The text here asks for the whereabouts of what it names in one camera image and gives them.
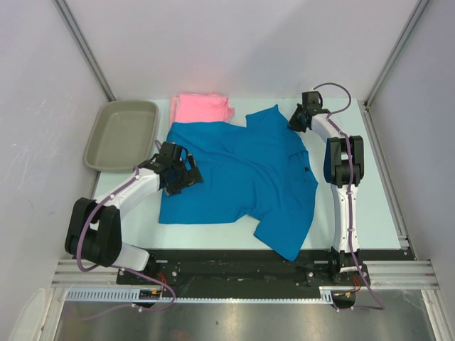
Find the beige plastic tray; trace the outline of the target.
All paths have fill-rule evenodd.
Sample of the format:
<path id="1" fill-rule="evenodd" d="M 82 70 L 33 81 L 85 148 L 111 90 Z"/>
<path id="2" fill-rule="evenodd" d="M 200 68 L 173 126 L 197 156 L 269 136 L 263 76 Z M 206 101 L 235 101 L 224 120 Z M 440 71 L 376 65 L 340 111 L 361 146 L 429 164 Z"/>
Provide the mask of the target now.
<path id="1" fill-rule="evenodd" d="M 151 153 L 159 108 L 146 100 L 107 103 L 96 117 L 83 161 L 99 172 L 128 173 Z"/>

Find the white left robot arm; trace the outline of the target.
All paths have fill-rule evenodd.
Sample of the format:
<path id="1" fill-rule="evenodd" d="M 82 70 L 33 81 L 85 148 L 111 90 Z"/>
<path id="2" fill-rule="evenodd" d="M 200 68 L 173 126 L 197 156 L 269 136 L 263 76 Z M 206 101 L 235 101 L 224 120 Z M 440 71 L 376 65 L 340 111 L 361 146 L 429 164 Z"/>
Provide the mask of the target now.
<path id="1" fill-rule="evenodd" d="M 203 177 L 188 149 L 163 142 L 159 152 L 133 167 L 119 187 L 98 197 L 82 197 L 73 205 L 65 251 L 74 256 L 79 270 L 98 266 L 130 269 L 140 283 L 151 283 L 157 267 L 150 253 L 122 238 L 122 220 L 148 196 L 163 191 L 177 195 L 182 189 L 202 183 Z"/>

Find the blue t shirt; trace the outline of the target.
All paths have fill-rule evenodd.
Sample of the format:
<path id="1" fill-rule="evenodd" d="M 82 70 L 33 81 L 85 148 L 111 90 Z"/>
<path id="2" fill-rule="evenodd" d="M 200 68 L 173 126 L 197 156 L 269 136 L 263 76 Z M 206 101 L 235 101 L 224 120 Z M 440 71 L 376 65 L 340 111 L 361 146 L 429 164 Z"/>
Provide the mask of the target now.
<path id="1" fill-rule="evenodd" d="M 227 224 L 249 215 L 254 236 L 288 261 L 297 258 L 314 218 L 318 183 L 301 138 L 274 105 L 223 121 L 174 123 L 167 140 L 186 147 L 202 183 L 163 195 L 161 224 Z"/>

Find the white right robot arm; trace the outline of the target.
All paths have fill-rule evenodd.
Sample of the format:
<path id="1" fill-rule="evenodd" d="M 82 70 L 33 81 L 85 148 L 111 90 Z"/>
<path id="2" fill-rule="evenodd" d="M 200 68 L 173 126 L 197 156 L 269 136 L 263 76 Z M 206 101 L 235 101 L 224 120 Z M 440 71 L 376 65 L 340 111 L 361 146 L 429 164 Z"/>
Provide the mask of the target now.
<path id="1" fill-rule="evenodd" d="M 326 143 L 323 176 L 331 186 L 335 212 L 328 277 L 334 284 L 344 285 L 360 268 L 356 203 L 365 158 L 363 138 L 347 134 L 332 120 L 332 115 L 323 107 L 319 92 L 304 92 L 288 127 L 295 132 L 312 131 Z"/>

